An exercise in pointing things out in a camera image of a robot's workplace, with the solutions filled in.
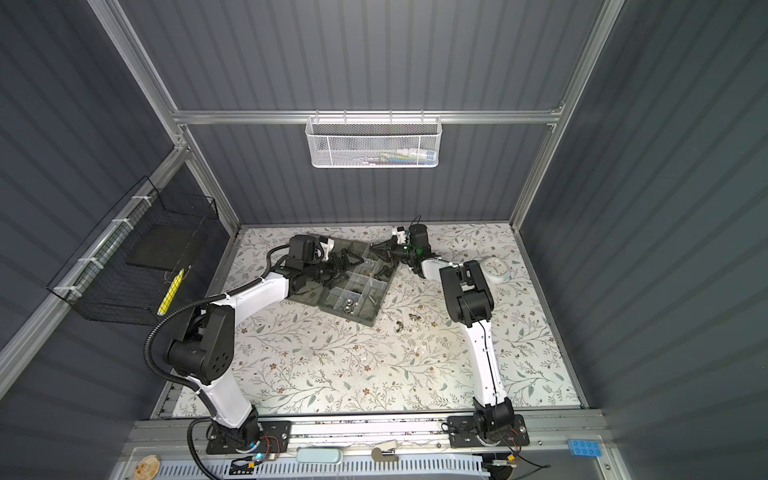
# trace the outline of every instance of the black wire basket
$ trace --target black wire basket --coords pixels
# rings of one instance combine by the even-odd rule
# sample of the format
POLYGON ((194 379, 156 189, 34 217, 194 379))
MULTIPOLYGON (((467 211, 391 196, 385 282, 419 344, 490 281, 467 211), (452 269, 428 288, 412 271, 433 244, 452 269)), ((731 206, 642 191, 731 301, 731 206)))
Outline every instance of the black wire basket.
POLYGON ((174 306, 199 298, 198 282, 184 280, 218 222, 214 199, 152 190, 89 258, 81 272, 48 290, 85 319, 155 325, 174 306))

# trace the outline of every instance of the white clock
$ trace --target white clock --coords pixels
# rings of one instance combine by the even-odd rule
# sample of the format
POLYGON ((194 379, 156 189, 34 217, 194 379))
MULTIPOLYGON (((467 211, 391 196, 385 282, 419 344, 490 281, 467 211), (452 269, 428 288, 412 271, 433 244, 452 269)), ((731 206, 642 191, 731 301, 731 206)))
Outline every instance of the white clock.
POLYGON ((480 261, 485 278, 491 283, 504 283, 511 279, 512 274, 509 271, 509 265, 497 257, 486 257, 480 261))

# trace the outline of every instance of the wire basket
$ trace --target wire basket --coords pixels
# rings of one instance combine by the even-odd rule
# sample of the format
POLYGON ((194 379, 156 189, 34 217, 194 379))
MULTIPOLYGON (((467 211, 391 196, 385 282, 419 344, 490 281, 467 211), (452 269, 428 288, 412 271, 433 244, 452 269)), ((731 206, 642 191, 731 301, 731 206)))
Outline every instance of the wire basket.
POLYGON ((216 226, 214 199, 169 190, 152 190, 84 263, 68 285, 55 283, 48 290, 69 303, 85 319, 101 322, 154 325, 171 305, 205 294, 198 282, 184 282, 194 269, 206 239, 216 226), (163 264, 149 264, 157 249, 146 253, 146 242, 159 246, 163 264))
POLYGON ((312 165, 319 168, 437 167, 442 124, 306 121, 312 165))

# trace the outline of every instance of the yellow marker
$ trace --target yellow marker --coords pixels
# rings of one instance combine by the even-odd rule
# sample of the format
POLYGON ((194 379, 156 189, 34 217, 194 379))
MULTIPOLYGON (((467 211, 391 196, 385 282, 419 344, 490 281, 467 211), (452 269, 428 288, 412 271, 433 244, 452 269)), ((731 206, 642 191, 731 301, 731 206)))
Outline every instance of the yellow marker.
POLYGON ((184 279, 184 269, 181 269, 181 271, 176 275, 176 278, 174 278, 174 281, 170 283, 170 287, 168 287, 168 293, 165 294, 165 297, 163 298, 163 302, 160 304, 160 308, 157 309, 158 315, 165 315, 168 313, 168 307, 170 307, 170 303, 174 301, 174 296, 176 296, 176 291, 179 290, 179 285, 181 285, 181 280, 184 279))

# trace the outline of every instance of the blue building block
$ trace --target blue building block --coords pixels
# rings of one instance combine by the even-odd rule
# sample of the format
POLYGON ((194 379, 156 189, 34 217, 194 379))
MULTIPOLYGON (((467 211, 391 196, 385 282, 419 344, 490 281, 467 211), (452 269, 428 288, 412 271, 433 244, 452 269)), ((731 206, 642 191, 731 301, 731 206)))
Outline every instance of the blue building block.
POLYGON ((579 457, 601 457, 603 452, 600 444, 591 440, 568 440, 568 448, 572 455, 579 457))

